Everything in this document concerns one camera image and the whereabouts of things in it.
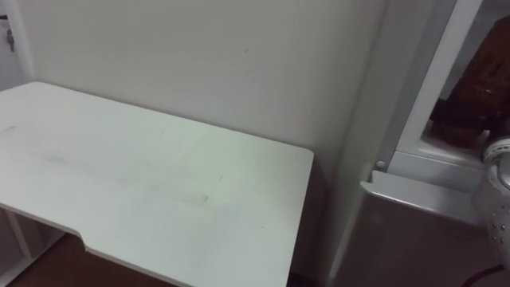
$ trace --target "white desk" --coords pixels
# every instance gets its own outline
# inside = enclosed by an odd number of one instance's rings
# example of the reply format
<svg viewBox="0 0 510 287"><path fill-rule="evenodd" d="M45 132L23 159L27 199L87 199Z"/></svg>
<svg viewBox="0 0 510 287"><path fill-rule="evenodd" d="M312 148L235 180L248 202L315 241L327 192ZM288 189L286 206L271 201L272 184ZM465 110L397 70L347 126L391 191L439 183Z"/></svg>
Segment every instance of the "white desk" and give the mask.
<svg viewBox="0 0 510 287"><path fill-rule="evenodd" d="M52 85L0 93L0 206L179 286L284 287L312 158Z"/></svg>

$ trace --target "white wall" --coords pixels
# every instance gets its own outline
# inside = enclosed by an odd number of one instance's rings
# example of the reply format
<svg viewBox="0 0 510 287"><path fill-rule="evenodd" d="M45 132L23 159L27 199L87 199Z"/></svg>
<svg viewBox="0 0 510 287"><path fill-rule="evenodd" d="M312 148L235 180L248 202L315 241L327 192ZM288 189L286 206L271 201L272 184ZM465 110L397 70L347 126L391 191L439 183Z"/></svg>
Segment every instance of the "white wall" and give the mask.
<svg viewBox="0 0 510 287"><path fill-rule="evenodd" d="M0 14L5 13L3 2L0 1ZM0 20L0 91L24 83L18 56L10 51L9 44L6 41L8 29L9 22Z"/></svg>
<svg viewBox="0 0 510 287"><path fill-rule="evenodd" d="M331 178L385 1L11 2L33 79L309 147Z"/></svg>

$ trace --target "refrigerator door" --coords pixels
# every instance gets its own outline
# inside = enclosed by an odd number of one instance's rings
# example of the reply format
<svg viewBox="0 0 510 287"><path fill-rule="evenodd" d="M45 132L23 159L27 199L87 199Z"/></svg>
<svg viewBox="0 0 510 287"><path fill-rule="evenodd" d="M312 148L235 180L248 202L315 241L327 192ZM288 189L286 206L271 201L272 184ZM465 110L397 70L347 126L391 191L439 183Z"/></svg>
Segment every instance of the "refrigerator door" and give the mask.
<svg viewBox="0 0 510 287"><path fill-rule="evenodd" d="M330 286L460 286L500 263L470 194L377 171L359 192L363 199ZM481 283L504 286L510 277Z"/></svg>

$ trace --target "brown floor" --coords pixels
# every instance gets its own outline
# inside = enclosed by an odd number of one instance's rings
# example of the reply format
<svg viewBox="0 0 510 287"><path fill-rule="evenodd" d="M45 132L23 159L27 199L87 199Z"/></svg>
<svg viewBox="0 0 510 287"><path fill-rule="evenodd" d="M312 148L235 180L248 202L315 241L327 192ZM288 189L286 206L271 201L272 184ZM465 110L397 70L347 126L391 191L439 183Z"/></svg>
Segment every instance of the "brown floor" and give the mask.
<svg viewBox="0 0 510 287"><path fill-rule="evenodd" d="M9 287L174 287L84 251L81 240L65 235Z"/></svg>

